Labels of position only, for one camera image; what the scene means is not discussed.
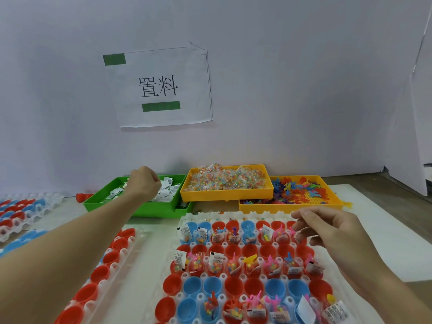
green plastic bin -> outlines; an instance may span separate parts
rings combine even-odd
[[[193,202],[189,202],[186,209],[176,208],[181,201],[180,190],[186,179],[186,175],[158,175],[160,180],[165,177],[172,178],[172,184],[180,184],[180,189],[174,195],[171,202],[146,202],[133,214],[133,217],[163,217],[163,218],[180,218],[186,213],[191,212],[193,209]],[[105,205],[107,202],[106,198],[110,195],[110,192],[117,187],[123,187],[124,183],[127,182],[129,177],[117,177],[110,183],[105,185],[101,190],[91,196],[89,199],[84,201],[84,207],[87,211],[92,211],[100,206]]]

yellow tray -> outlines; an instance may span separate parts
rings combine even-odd
[[[298,182],[300,178],[305,177],[309,182],[317,182],[321,185],[321,187],[325,188],[327,190],[327,196],[329,200],[326,200],[328,204],[323,205],[321,202],[325,201],[324,199],[318,198],[314,196],[313,198],[306,196],[310,202],[309,203],[303,203],[300,205],[244,205],[240,203],[240,200],[238,201],[238,207],[241,212],[244,212],[245,214],[250,213],[251,211],[256,212],[257,214],[262,214],[265,211],[269,211],[271,214],[276,214],[278,211],[283,211],[286,214],[289,214],[292,211],[295,211],[300,208],[305,208],[309,206],[315,206],[320,205],[324,207],[332,207],[336,209],[342,209],[343,208],[343,202],[340,201],[340,199],[334,194],[334,192],[328,187],[328,185],[324,182],[324,180],[317,175],[299,175],[299,176],[289,176],[289,175],[283,175],[283,176],[270,176],[271,180],[275,180],[277,178],[290,178],[294,182]]]
[[[238,189],[238,190],[217,190],[217,191],[185,191],[192,174],[198,172],[198,168],[191,168],[187,174],[185,183],[181,187],[181,199],[183,201],[214,201],[214,200],[240,200],[240,199],[271,199],[273,197],[273,184],[270,176],[267,174],[267,169],[263,164],[244,165],[251,169],[261,169],[265,176],[264,188],[262,189]],[[222,166],[225,169],[237,169],[238,166]]]

hand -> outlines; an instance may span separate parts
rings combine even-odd
[[[365,300],[372,297],[380,280],[394,276],[353,213],[316,206],[291,215],[298,219],[293,225],[299,231],[296,239],[300,242],[311,236],[311,246],[326,248],[347,282]]]
[[[160,188],[161,182],[158,175],[147,166],[141,166],[131,172],[124,194],[140,197],[144,203],[152,200]]]

forearm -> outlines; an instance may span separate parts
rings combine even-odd
[[[54,322],[143,201],[123,195],[4,256],[2,322]]]
[[[432,321],[432,311],[393,273],[383,277],[368,301],[386,324]]]

white table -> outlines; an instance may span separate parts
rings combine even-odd
[[[331,185],[330,188],[340,199],[353,203],[350,211],[359,216],[381,257],[398,277],[405,282],[432,279],[431,244],[352,186],[342,184]],[[68,198],[32,228],[53,229],[85,212],[82,204]],[[168,218],[132,218],[127,223],[129,226],[139,226],[146,235],[118,274],[116,282],[94,315],[92,324],[143,323],[143,312],[148,300],[152,298],[151,292],[156,284],[161,284],[157,280],[164,264],[158,260],[166,258],[171,241],[165,237],[175,232],[177,223],[178,219]],[[382,323],[375,310],[345,280],[343,282],[347,297],[357,305],[363,321]]]

